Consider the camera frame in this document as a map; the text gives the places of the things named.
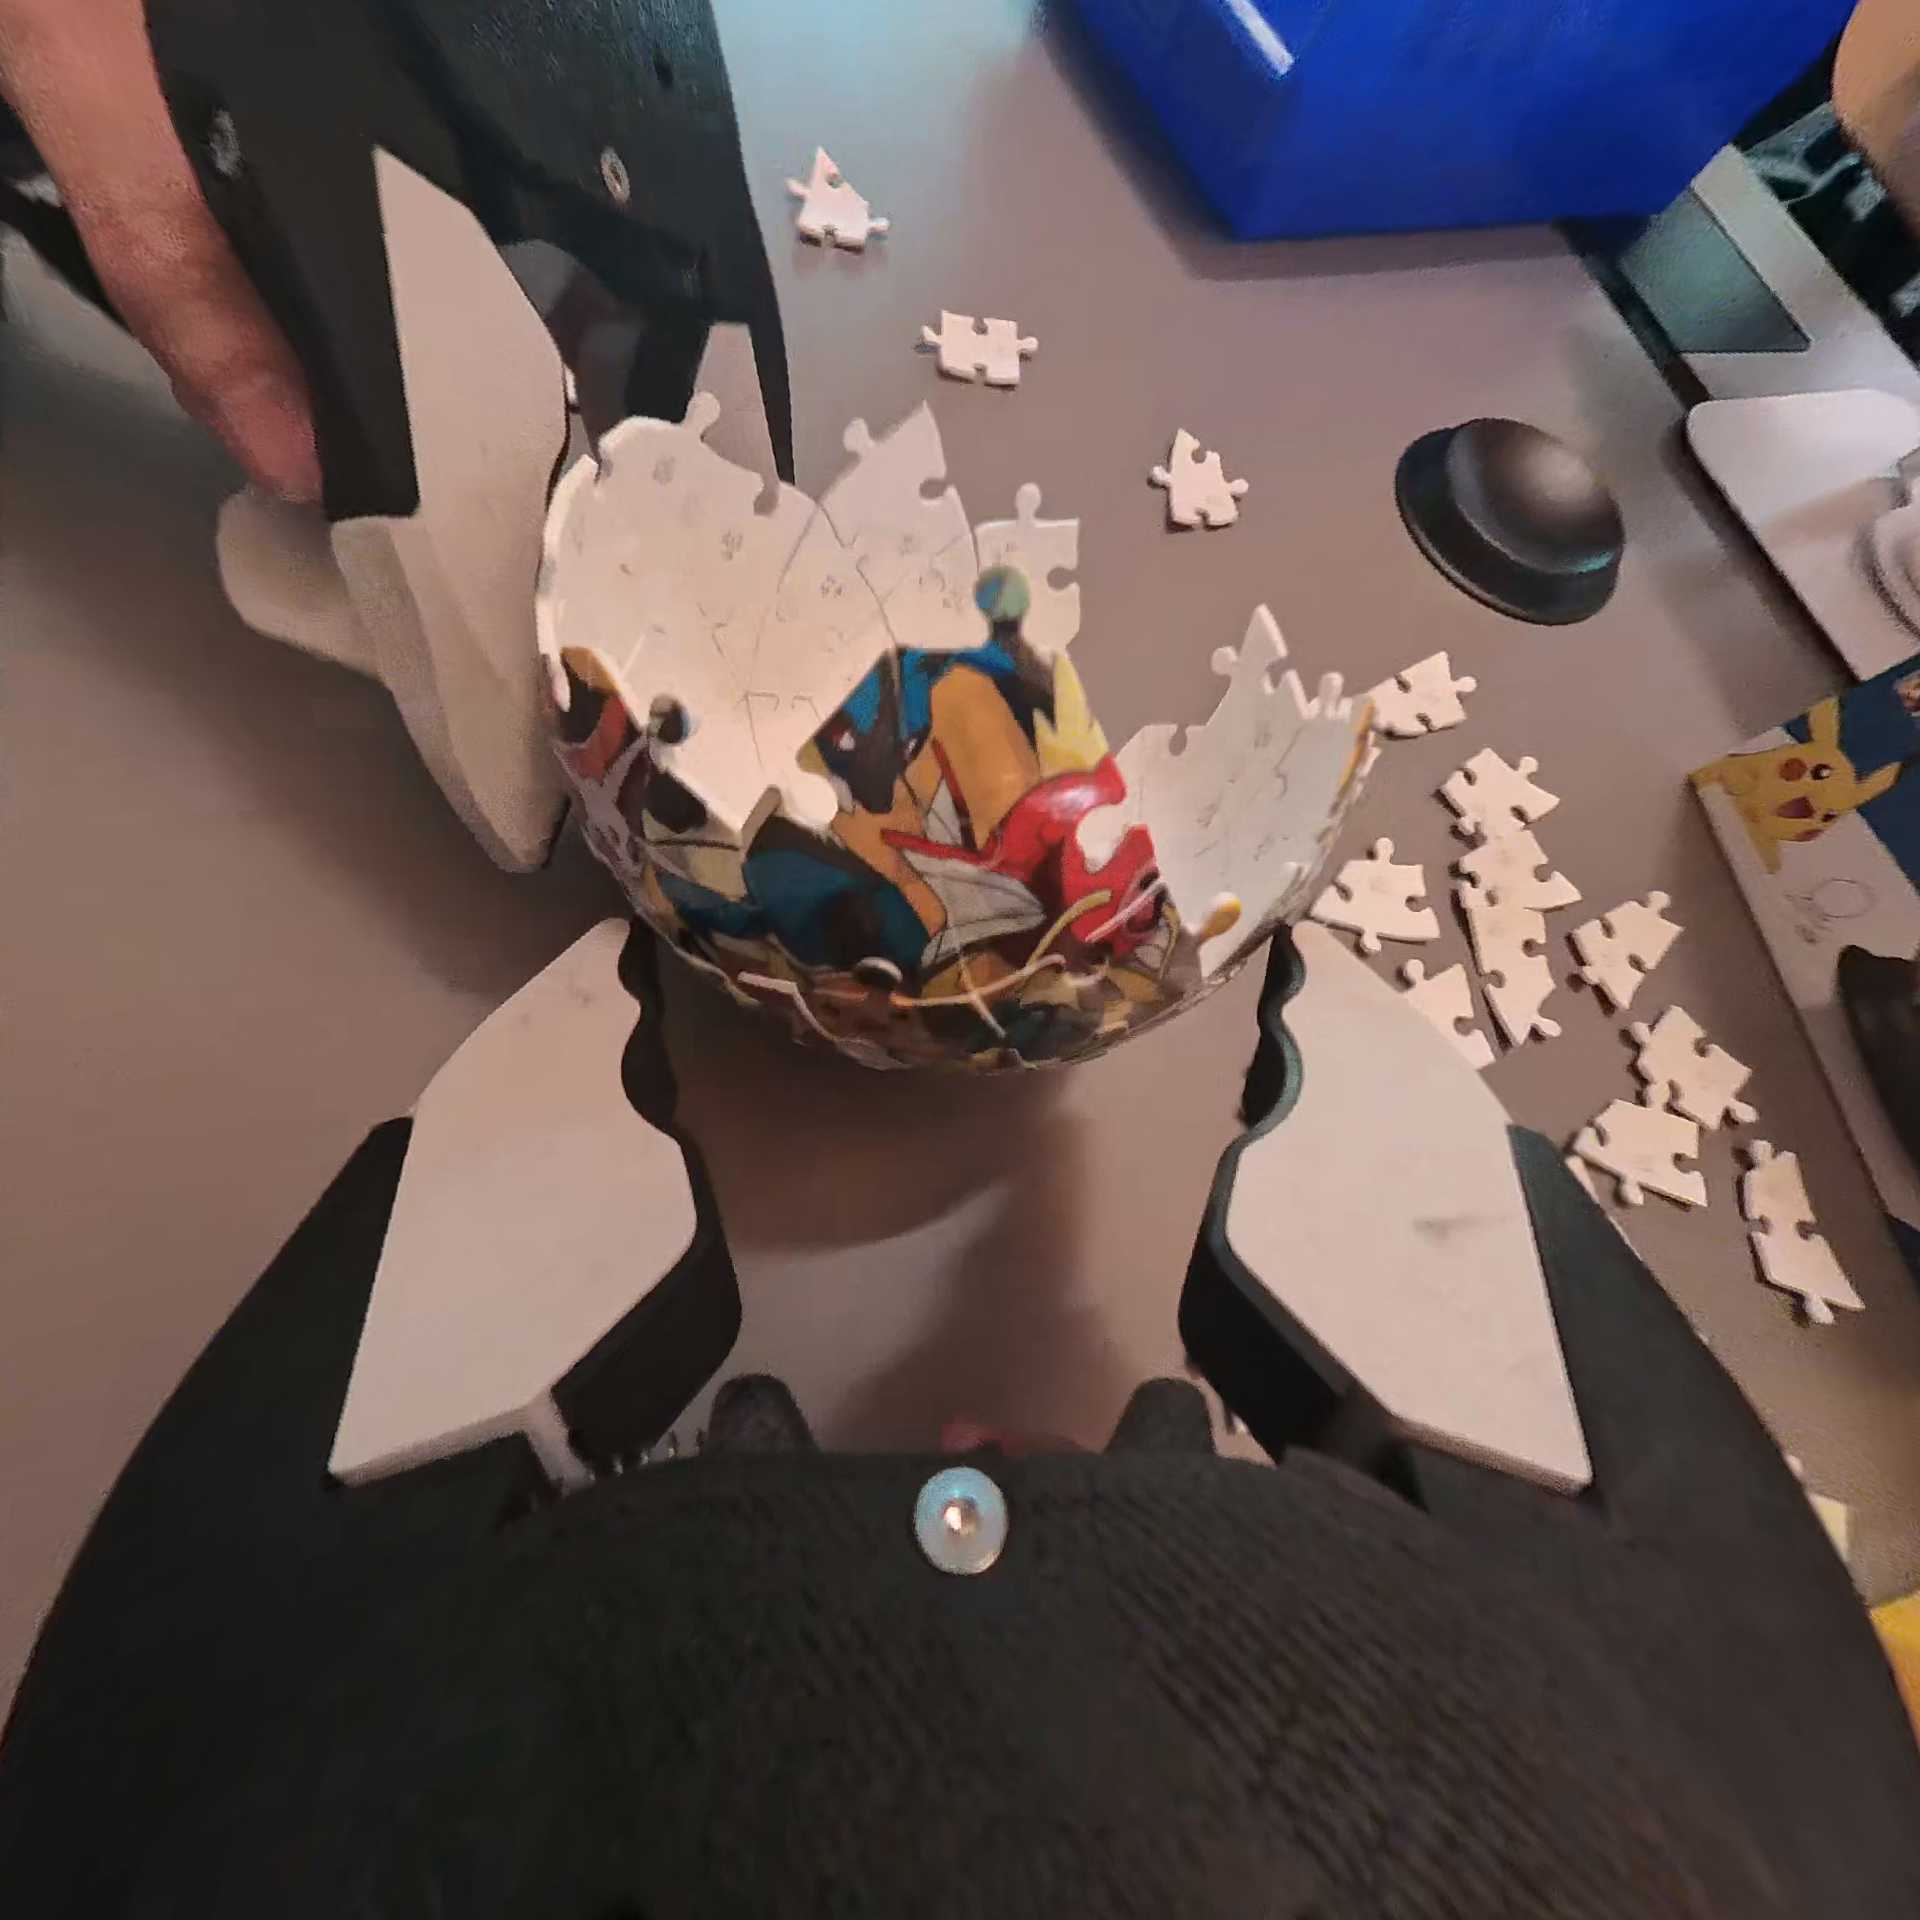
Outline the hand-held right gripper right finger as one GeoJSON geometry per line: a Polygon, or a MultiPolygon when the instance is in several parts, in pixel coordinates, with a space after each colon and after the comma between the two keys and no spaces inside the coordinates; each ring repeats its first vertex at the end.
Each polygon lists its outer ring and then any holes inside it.
{"type": "Polygon", "coordinates": [[[1590,1452],[1497,1095],[1319,926],[1272,936],[1254,1020],[1176,1311],[1238,1452],[1377,1472],[1422,1448],[1583,1493],[1590,1452]]]}

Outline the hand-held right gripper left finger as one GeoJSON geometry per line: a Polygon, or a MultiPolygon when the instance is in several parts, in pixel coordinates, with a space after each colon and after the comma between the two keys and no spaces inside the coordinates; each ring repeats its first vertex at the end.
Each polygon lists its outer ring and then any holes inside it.
{"type": "Polygon", "coordinates": [[[585,1485],[666,1448],[737,1333],[656,942],[609,919],[420,1092],[326,1467],[367,1484],[519,1440],[585,1485]]]}

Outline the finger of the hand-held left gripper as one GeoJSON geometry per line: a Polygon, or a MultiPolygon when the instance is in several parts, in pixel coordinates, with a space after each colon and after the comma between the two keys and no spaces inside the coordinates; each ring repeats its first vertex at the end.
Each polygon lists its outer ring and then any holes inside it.
{"type": "Polygon", "coordinates": [[[564,368],[469,208],[384,151],[375,190],[417,503],[335,522],[330,556],[444,799],[497,869],[530,874],[564,812],[534,621],[564,368]]]}
{"type": "Polygon", "coordinates": [[[335,533],[322,508],[241,486],[214,527],[224,597],[253,634],[393,687],[393,580],[335,533]]]}

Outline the colourful cartoon puzzle ball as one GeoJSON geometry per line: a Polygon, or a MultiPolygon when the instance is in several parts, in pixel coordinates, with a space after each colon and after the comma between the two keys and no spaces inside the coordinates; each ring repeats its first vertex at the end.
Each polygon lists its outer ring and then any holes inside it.
{"type": "Polygon", "coordinates": [[[1296,920],[1375,759],[1269,607],[1191,727],[1112,746],[1071,660],[1079,522],[974,519],[927,405],[823,495],[717,398],[558,483],[534,635],[589,851],[666,952],[878,1069],[1028,1069],[1178,1015],[1296,920]]]}

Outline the pile of white puzzle pieces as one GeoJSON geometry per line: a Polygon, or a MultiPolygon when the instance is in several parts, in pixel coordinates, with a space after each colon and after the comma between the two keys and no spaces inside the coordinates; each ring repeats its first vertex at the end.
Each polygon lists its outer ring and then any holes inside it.
{"type": "Polygon", "coordinates": [[[1734,1206],[1758,1280],[1780,1293],[1809,1327],[1834,1325],[1864,1300],[1818,1230],[1805,1166],[1797,1152],[1759,1138],[1751,1096],[1754,1072],[1680,1000],[1637,999],[1681,936],[1663,891],[1625,899],[1559,928],[1582,891],[1540,843],[1538,826],[1559,797],[1534,756],[1493,750],[1466,756],[1437,787],[1460,851],[1442,882],[1466,940],[1466,959],[1425,967],[1399,962],[1399,989],[1474,1072],[1506,1051],[1557,1040],[1561,989],[1585,992],[1621,1026],[1632,1095],[1612,1096],[1583,1119],[1566,1166],[1582,1191],[1616,1206],[1647,1199],[1701,1211],[1709,1205],[1698,1149],[1709,1133],[1734,1138],[1734,1206]]]}

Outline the blue and yellow puzzle box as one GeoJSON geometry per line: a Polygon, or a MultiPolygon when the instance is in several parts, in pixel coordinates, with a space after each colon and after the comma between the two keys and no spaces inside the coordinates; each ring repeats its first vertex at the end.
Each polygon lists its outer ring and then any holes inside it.
{"type": "Polygon", "coordinates": [[[1882,1210],[1918,1221],[1918,659],[1690,775],[1882,1210]]]}

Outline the black round ball stand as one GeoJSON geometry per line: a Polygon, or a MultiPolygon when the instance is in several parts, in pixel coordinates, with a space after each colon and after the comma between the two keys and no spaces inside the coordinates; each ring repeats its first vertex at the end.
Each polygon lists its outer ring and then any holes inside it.
{"type": "Polygon", "coordinates": [[[1407,444],[1393,471],[1407,536],[1474,602],[1534,627],[1572,627],[1616,595],[1616,495],[1553,434],[1481,416],[1407,444]]]}

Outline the person's left hand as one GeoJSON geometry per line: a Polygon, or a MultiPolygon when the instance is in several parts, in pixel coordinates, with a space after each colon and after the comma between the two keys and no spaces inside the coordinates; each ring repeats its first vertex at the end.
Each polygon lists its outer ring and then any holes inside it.
{"type": "Polygon", "coordinates": [[[300,364],[212,220],[138,3],[5,3],[5,100],[121,323],[247,478],[318,504],[300,364]]]}

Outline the white jigsaw piece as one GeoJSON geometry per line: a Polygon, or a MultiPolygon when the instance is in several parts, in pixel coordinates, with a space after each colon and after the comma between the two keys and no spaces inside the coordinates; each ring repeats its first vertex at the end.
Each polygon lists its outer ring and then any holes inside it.
{"type": "Polygon", "coordinates": [[[1021,332],[1014,319],[942,311],[934,325],[920,325],[918,348],[946,380],[1013,390],[1039,351],[1039,339],[1021,332]]]}
{"type": "Polygon", "coordinates": [[[1170,436],[1165,458],[1146,474],[1146,485],[1162,493],[1165,523],[1181,533],[1218,533],[1241,515],[1250,485],[1229,478],[1216,447],[1204,447],[1185,428],[1170,436]]]}
{"type": "Polygon", "coordinates": [[[892,220],[872,210],[821,147],[814,148],[805,175],[784,180],[784,192],[790,199],[794,234],[812,246],[858,254],[892,231],[892,220]]]}

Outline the silver monitor stand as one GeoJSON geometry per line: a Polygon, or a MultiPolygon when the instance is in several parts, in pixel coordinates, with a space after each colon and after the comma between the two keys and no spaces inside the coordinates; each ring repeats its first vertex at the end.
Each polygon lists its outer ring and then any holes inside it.
{"type": "Polygon", "coordinates": [[[1720,148],[1623,245],[1696,463],[1856,680],[1916,653],[1877,523],[1906,504],[1916,364],[1754,157],[1720,148]]]}

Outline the blue plastic bin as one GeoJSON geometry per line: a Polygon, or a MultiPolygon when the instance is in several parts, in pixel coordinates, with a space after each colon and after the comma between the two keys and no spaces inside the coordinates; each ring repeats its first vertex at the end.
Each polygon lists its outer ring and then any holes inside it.
{"type": "Polygon", "coordinates": [[[1661,212],[1846,3],[1079,3],[1096,68],[1238,243],[1661,212]]]}

